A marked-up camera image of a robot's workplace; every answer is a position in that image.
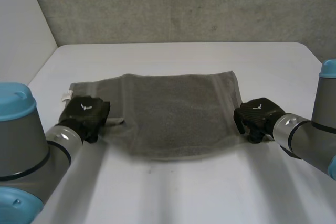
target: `white tag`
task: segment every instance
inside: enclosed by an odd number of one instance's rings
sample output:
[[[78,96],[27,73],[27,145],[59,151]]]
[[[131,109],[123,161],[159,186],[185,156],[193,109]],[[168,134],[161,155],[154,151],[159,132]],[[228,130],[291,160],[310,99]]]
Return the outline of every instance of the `white tag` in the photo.
[[[67,100],[71,100],[72,93],[73,93],[72,90],[68,90],[68,92],[64,93],[62,95],[62,102],[67,101]]]

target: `cloth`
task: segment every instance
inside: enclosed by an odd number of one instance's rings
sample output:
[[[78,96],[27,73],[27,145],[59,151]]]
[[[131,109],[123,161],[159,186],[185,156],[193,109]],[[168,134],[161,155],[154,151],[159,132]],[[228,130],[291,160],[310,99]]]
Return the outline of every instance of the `cloth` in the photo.
[[[177,160],[214,155],[246,139],[233,120],[241,104],[233,72],[136,76],[73,83],[73,96],[111,104],[103,139],[132,156]]]

